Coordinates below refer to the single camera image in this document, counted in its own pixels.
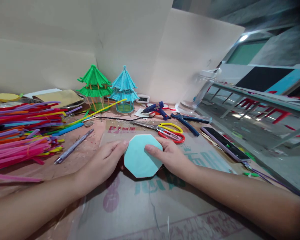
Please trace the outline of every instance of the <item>ceiling light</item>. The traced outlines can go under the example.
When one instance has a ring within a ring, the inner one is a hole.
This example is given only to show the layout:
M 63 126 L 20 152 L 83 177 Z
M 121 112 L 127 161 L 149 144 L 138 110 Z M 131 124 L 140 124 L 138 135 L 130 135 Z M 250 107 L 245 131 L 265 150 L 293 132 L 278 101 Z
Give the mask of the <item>ceiling light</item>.
M 248 35 L 244 35 L 239 39 L 239 42 L 243 42 L 244 40 L 246 40 L 248 38 Z

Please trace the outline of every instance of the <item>scissors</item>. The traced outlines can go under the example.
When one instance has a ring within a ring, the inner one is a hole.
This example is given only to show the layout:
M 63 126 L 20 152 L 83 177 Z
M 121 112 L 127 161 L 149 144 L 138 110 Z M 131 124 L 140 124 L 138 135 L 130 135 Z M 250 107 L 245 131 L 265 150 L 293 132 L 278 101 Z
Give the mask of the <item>scissors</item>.
M 134 122 L 134 121 L 131 121 L 131 123 L 135 124 L 135 125 L 138 125 L 138 126 L 141 126 L 141 127 L 150 128 L 152 130 L 155 130 L 155 131 L 158 132 L 158 135 L 160 137 L 170 139 L 176 144 L 183 143 L 184 140 L 186 139 L 185 136 L 182 134 L 183 133 L 182 129 L 180 127 L 178 127 L 177 125 L 173 124 L 173 123 L 160 123 L 159 125 L 150 125 L 150 124 L 145 124 L 145 123 L 141 123 L 141 122 Z M 173 129 L 168 128 L 168 127 L 165 127 L 164 125 L 173 126 L 176 129 L 178 129 L 179 131 L 173 130 Z

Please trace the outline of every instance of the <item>smartphone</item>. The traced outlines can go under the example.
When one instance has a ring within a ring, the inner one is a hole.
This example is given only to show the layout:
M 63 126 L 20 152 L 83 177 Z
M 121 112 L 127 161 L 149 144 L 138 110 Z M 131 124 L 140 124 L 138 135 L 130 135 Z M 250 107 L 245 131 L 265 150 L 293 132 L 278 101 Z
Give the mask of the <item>smartphone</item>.
M 218 133 L 211 127 L 202 127 L 201 130 L 213 139 L 226 153 L 234 158 L 237 162 L 244 162 L 250 160 L 239 148 L 228 141 L 224 136 Z

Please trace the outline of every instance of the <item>person's left hand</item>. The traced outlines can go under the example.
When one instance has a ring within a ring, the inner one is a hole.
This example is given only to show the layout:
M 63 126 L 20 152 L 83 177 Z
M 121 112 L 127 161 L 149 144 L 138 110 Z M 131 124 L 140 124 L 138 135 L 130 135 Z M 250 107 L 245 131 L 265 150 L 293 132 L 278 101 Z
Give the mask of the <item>person's left hand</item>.
M 76 190 L 80 196 L 85 196 L 110 177 L 128 144 L 127 141 L 114 141 L 101 146 L 91 160 L 75 173 Z

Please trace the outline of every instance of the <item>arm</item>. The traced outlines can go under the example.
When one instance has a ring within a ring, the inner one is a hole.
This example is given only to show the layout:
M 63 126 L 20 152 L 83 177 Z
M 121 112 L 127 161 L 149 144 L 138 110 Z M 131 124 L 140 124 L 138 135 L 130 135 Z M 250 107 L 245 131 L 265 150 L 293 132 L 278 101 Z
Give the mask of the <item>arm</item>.
M 270 235 L 278 239 L 300 238 L 300 197 L 256 179 L 197 166 L 172 141 L 157 140 L 164 152 L 152 145 L 147 145 L 146 151 L 170 172 Z
M 103 183 L 128 143 L 100 147 L 79 171 L 0 198 L 0 239 L 25 239 L 65 207 Z

